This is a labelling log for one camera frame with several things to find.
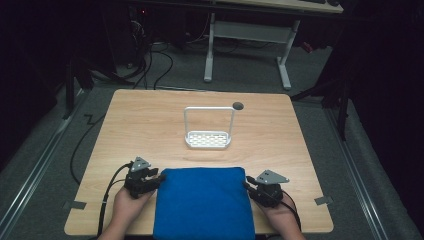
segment metal bracket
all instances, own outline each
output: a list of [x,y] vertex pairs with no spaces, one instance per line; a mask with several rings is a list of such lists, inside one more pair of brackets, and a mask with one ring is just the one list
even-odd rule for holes
[[137,172],[150,166],[151,164],[146,160],[142,159],[141,157],[136,157],[134,164],[131,167],[131,172]]
[[72,202],[70,202],[70,201],[66,201],[63,204],[63,207],[62,208],[65,209],[65,210],[69,210],[71,208],[84,210],[85,205],[87,205],[87,203],[85,203],[85,202],[78,202],[78,201],[72,201]]
[[290,182],[290,180],[271,170],[265,170],[256,178],[256,182],[262,183],[265,185],[270,185],[270,184],[277,184],[277,183],[287,183],[287,182]]
[[323,197],[320,197],[320,198],[316,198],[316,199],[314,199],[315,200],[315,203],[319,206],[319,205],[322,205],[322,204],[331,204],[331,203],[333,203],[334,201],[333,201],[333,198],[331,197],[331,196],[323,196]]

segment gray carpet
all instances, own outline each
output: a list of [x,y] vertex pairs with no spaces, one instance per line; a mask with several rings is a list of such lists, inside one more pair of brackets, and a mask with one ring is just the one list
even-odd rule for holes
[[[302,49],[294,48],[287,60],[293,88],[287,92],[282,88],[273,58],[264,57],[262,54],[251,54],[251,48],[240,46],[231,53],[224,53],[233,50],[233,46],[227,43],[217,47],[220,52],[215,54],[214,80],[211,83],[204,83],[202,79],[206,50],[194,49],[201,48],[202,43],[192,47],[185,51],[171,47],[163,51],[172,57],[173,67],[158,83],[158,88],[178,87],[293,95],[315,84],[331,53],[330,49],[325,49],[307,54]],[[273,53],[273,49],[278,47],[273,45],[265,48],[269,48],[269,52]],[[164,49],[164,45],[155,46],[155,49]],[[170,60],[166,56],[153,53],[153,64],[147,75],[149,89],[153,86],[154,80],[168,69],[169,64]],[[92,121],[101,117],[107,111],[111,96],[117,88],[123,87],[110,82],[96,82],[96,87],[76,112],[52,156],[51,164],[8,239],[88,238],[67,236],[63,231],[69,213],[69,210],[63,209],[63,204],[65,201],[72,201],[78,189],[70,174],[70,159],[78,141],[91,126],[87,124],[88,117],[85,115],[92,115]],[[0,174],[2,216],[30,174],[50,136],[62,121],[61,117],[65,113],[64,91],[59,93],[58,100],[59,104],[34,128],[12,162]],[[294,107],[323,192],[334,200],[328,206],[334,230],[328,234],[306,234],[306,236],[308,239],[374,239],[347,174],[344,155],[333,132],[333,126],[316,100],[308,98],[295,102]],[[78,179],[81,179],[85,171],[100,127],[101,124],[93,127],[76,151],[73,169]],[[351,153],[376,203],[389,239],[422,239],[378,163],[352,106],[349,108],[346,135]]]

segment white basket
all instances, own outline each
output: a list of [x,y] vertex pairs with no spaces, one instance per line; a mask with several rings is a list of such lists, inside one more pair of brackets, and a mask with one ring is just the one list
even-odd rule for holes
[[[231,120],[228,132],[225,131],[189,131],[188,112],[191,110],[229,110]],[[231,142],[235,109],[232,107],[186,107],[184,110],[185,141],[190,148],[225,149]]]

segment metal frame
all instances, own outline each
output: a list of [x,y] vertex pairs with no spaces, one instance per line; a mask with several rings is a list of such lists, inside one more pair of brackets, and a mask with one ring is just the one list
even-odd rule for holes
[[[116,0],[106,0],[99,3],[113,2]],[[309,19],[309,20],[324,20],[337,22],[340,24],[367,24],[374,21],[373,17],[355,17],[340,14],[329,14],[312,11],[297,11],[293,9],[262,7],[262,6],[249,6],[242,4],[210,4],[209,1],[199,2],[182,2],[182,1],[169,1],[169,0],[119,0],[120,3],[143,5],[144,7],[152,8],[167,8],[167,9],[185,9],[188,11],[198,11],[207,13],[237,13],[240,15],[265,15],[265,16],[285,16],[288,18],[296,19]]]
[[212,81],[213,75],[213,42],[215,37],[235,38],[253,41],[284,43],[286,46],[277,57],[277,66],[285,90],[291,89],[291,83],[286,69],[286,60],[299,28],[300,20],[295,20],[291,28],[266,25],[245,24],[236,22],[215,21],[215,13],[211,14],[209,29],[209,47],[206,55],[205,82]]
[[56,132],[50,138],[47,146],[45,147],[43,153],[38,159],[34,169],[28,176],[25,183],[22,185],[17,196],[13,200],[6,214],[0,221],[0,239],[7,239],[9,234],[12,232],[13,227],[18,221],[20,215],[24,211],[26,205],[34,194],[35,190],[38,187],[38,184],[41,182],[41,179],[44,176],[44,173],[47,171],[50,163],[53,161],[53,155],[56,151],[56,148],[62,137],[68,128],[69,124],[72,122],[72,119],[77,112],[78,108],[85,101],[88,96],[88,92],[82,89],[79,90],[77,94],[77,102],[73,111],[68,115],[62,118],[62,122],[57,128]]
[[334,136],[337,138],[339,147],[344,155],[345,166],[349,175],[350,180],[352,181],[352,186],[358,197],[358,201],[361,204],[362,210],[364,212],[365,218],[368,221],[371,232],[374,235],[374,239],[386,240],[389,239],[387,236],[384,225],[380,220],[378,215],[377,208],[375,207],[374,201],[372,200],[367,187],[365,186],[364,181],[362,180],[361,174],[359,173],[358,168],[356,167],[355,160],[352,157],[349,146],[344,139],[342,139],[337,131],[337,120],[332,112],[332,109],[324,109],[325,115],[333,126]]

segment cable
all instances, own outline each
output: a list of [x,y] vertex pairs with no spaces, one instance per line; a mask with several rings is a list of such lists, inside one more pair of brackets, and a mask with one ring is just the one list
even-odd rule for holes
[[164,52],[165,50],[168,50],[168,48],[169,48],[169,43],[167,43],[167,42],[153,43],[153,44],[152,44],[152,48],[153,48],[153,45],[162,45],[162,44],[165,44],[165,45],[166,45],[166,47],[165,47],[164,49],[161,49],[161,50],[155,50],[155,52]]
[[132,37],[134,38],[134,45],[135,45],[135,48],[136,48],[136,51],[137,51],[138,50],[138,36],[140,36],[140,29],[141,29],[141,36],[144,35],[144,29],[143,29],[143,26],[137,21],[132,20],[131,23],[135,25],[135,27],[132,28]]
[[[115,185],[116,183],[118,183],[118,182],[123,182],[123,181],[125,181],[125,179],[120,179],[120,180],[116,180],[115,182],[113,182],[112,183],[112,186],[113,185]],[[98,237],[99,237],[100,235],[98,235],[98,236],[95,236],[95,237],[92,237],[92,238],[89,238],[89,239],[87,239],[87,240],[96,240]]]
[[102,234],[102,231],[103,231],[103,221],[104,221],[104,216],[105,216],[105,211],[106,211],[107,199],[109,198],[109,191],[112,188],[113,184],[119,182],[119,181],[115,182],[115,178],[119,174],[119,172],[121,172],[122,169],[124,169],[126,167],[131,168],[132,164],[133,164],[133,162],[122,165],[118,170],[116,170],[115,174],[113,175],[112,179],[109,182],[109,185],[106,189],[105,195],[103,196],[102,207],[100,209],[99,227],[97,229],[97,237],[99,237]]
[[208,14],[208,18],[206,19],[205,27],[203,28],[203,31],[202,31],[202,33],[199,35],[199,37],[198,37],[198,38],[196,38],[196,39],[195,39],[195,40],[193,40],[193,41],[186,42],[186,43],[190,44],[190,43],[194,43],[194,42],[202,41],[203,39],[206,39],[206,38],[202,38],[202,37],[203,37],[203,35],[205,34],[206,29],[208,28],[208,23],[209,23],[209,19],[210,19],[210,17],[211,17],[211,14],[209,13],[209,14]]
[[172,58],[171,58],[168,54],[166,54],[166,53],[162,53],[162,52],[154,52],[154,53],[162,54],[162,55],[164,55],[164,56],[168,57],[168,58],[169,58],[169,60],[171,60],[171,65],[169,66],[168,70],[166,70],[166,72],[165,72],[164,74],[162,74],[162,75],[161,75],[158,79],[156,79],[155,83],[153,84],[153,90],[156,90],[156,85],[158,84],[159,80],[160,80],[163,76],[165,76],[165,75],[166,75],[169,71],[171,71],[171,68],[172,68],[172,66],[174,65],[174,60],[172,60]]
[[77,143],[77,145],[75,146],[74,151],[73,151],[73,153],[72,153],[71,161],[70,161],[69,167],[70,167],[70,169],[71,169],[71,175],[72,175],[72,178],[75,180],[75,182],[76,182],[78,185],[80,185],[80,184],[81,184],[81,182],[80,182],[80,180],[78,180],[78,179],[77,179],[77,177],[75,176],[75,173],[74,173],[73,163],[74,163],[75,154],[76,154],[76,152],[77,152],[77,150],[78,150],[79,146],[81,145],[82,141],[84,140],[84,138],[85,138],[85,137],[87,136],[87,134],[90,132],[90,130],[91,130],[91,129],[93,129],[93,127],[94,127],[94,126],[96,126],[96,124],[97,124],[97,123],[99,123],[99,122],[100,122],[100,120],[102,120],[105,116],[106,116],[106,114],[103,114],[103,116],[101,116],[99,119],[97,119],[97,121],[95,121],[94,123],[92,123],[92,125],[90,126],[90,128],[88,128],[88,129],[87,129],[87,131],[85,131],[84,135],[80,138],[80,140],[78,141],[78,143]]
[[201,41],[206,40],[206,39],[208,39],[208,38],[203,38],[203,39],[200,39],[200,40],[198,40],[196,42],[191,42],[190,44],[186,44],[185,46],[188,47],[188,48],[191,48],[191,49],[202,50],[202,49],[205,49],[205,48],[207,48],[209,46],[208,43],[206,43],[206,44],[203,43],[201,47],[193,47],[193,45],[195,45],[195,44],[200,45],[199,43]]
[[243,43],[242,41],[240,41],[240,42],[239,42],[239,44],[240,44],[241,46],[243,46],[243,47],[247,47],[247,48],[257,48],[257,49],[261,49],[261,48],[265,48],[265,47],[267,47],[268,45],[275,45],[276,43],[273,43],[273,42],[267,42],[267,43],[265,43],[265,44],[263,44],[263,45],[261,45],[261,46],[255,46],[255,45],[246,44],[246,43]]
[[239,41],[237,41],[237,40],[233,40],[233,39],[229,39],[229,42],[235,42],[235,46],[234,46],[234,48],[233,49],[231,49],[230,51],[219,51],[218,49],[216,49],[215,47],[213,48],[214,49],[214,51],[216,51],[216,52],[218,52],[218,53],[232,53],[232,52],[234,52],[235,50],[237,50],[237,48],[239,47]]
[[[121,79],[123,79],[123,80],[127,80],[127,79],[129,79],[129,78],[132,78],[132,77],[135,77],[135,76],[137,76],[137,75],[139,75],[141,72],[143,72],[144,70],[145,70],[145,67],[146,67],[146,63],[145,63],[145,61],[144,61],[144,59],[143,59],[143,57],[144,57],[144,55],[145,55],[145,47],[144,46],[147,46],[147,44],[148,44],[148,42],[150,41],[150,39],[151,39],[151,37],[152,37],[152,32],[151,32],[151,30],[150,29],[144,29],[143,28],[143,25],[142,24],[140,24],[139,22],[137,22],[137,21],[131,21],[131,23],[133,23],[133,24],[136,24],[139,28],[141,28],[142,29],[142,37],[141,37],[141,40],[140,41],[138,41],[137,39],[136,39],[136,41],[137,41],[137,45],[136,45],[136,61],[138,61],[139,62],[139,64],[138,64],[138,67],[137,67],[137,69],[134,71],[134,72],[132,72],[132,73],[130,73],[130,74],[128,74],[128,75],[125,75],[125,76],[122,76],[122,77],[119,77],[119,78],[121,78]],[[98,75],[96,75],[94,72],[92,72],[91,71],[91,75],[92,75],[92,77],[94,77],[94,78],[96,78],[96,79],[98,79],[98,80],[102,80],[102,81],[113,81],[112,79],[110,79],[110,78],[107,78],[107,77],[103,77],[103,76],[98,76]]]
[[152,66],[152,46],[151,46],[151,47],[150,47],[150,49],[149,49],[149,56],[150,56],[149,66],[147,67],[147,70],[146,70],[146,69],[144,70],[143,75],[142,75],[142,76],[138,79],[138,81],[134,84],[133,89],[137,88],[138,84],[139,84],[139,83],[143,80],[143,78],[144,78],[143,85],[144,85],[144,88],[147,90],[147,73],[149,72],[150,67]]
[[285,193],[290,198],[290,200],[293,202],[294,209],[283,201],[280,201],[280,203],[283,204],[284,206],[286,206],[290,210],[290,212],[293,213],[294,218],[296,219],[296,222],[297,222],[297,226],[299,226],[299,230],[302,231],[302,224],[300,223],[300,217],[299,217],[299,214],[297,213],[296,203],[293,201],[293,198],[287,192],[283,191],[283,193]]

